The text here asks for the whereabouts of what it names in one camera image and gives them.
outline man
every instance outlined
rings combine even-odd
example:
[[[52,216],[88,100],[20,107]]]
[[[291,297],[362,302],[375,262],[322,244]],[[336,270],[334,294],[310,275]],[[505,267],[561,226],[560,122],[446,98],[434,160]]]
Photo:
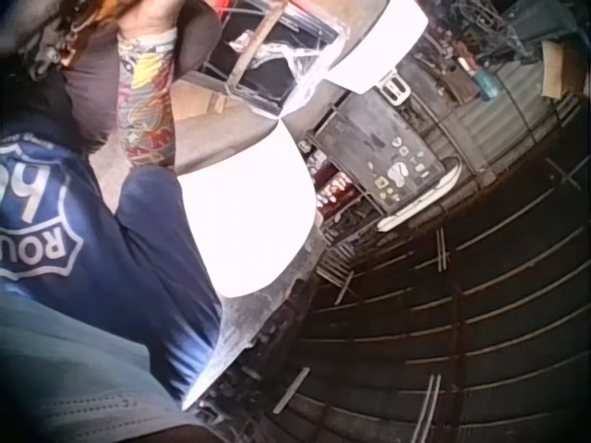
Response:
[[[187,40],[203,16],[188,14],[177,31],[183,3],[141,0],[118,20],[118,42],[113,28],[99,31],[115,46],[90,42],[65,78],[53,71],[34,83],[5,64],[14,72],[2,71],[0,134],[0,296],[146,346],[151,373],[176,401],[209,361],[221,320],[175,177],[169,94],[175,71],[202,63],[219,25],[206,27],[209,39]],[[114,215],[88,154],[116,120],[132,169]]]

